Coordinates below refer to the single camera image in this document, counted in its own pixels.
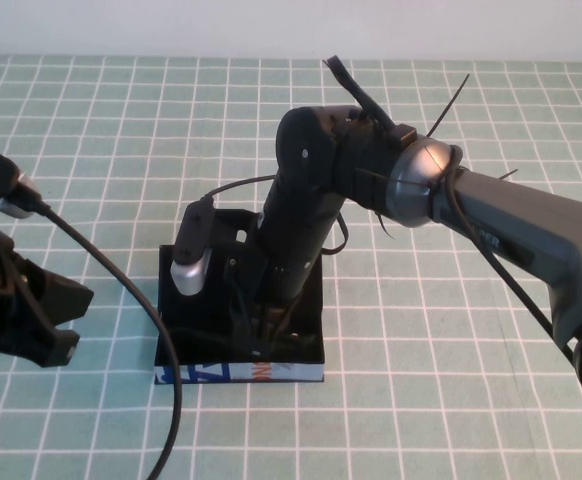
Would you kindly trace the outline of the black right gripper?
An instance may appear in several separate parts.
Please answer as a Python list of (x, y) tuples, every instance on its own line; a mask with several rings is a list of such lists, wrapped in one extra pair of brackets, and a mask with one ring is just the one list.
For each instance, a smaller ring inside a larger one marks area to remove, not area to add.
[[(291, 350), (289, 325), (316, 323), (316, 263), (283, 265), (259, 249), (229, 255), (224, 281), (230, 291), (232, 346), (241, 354), (268, 359)], [(252, 325), (261, 325), (260, 348)]]

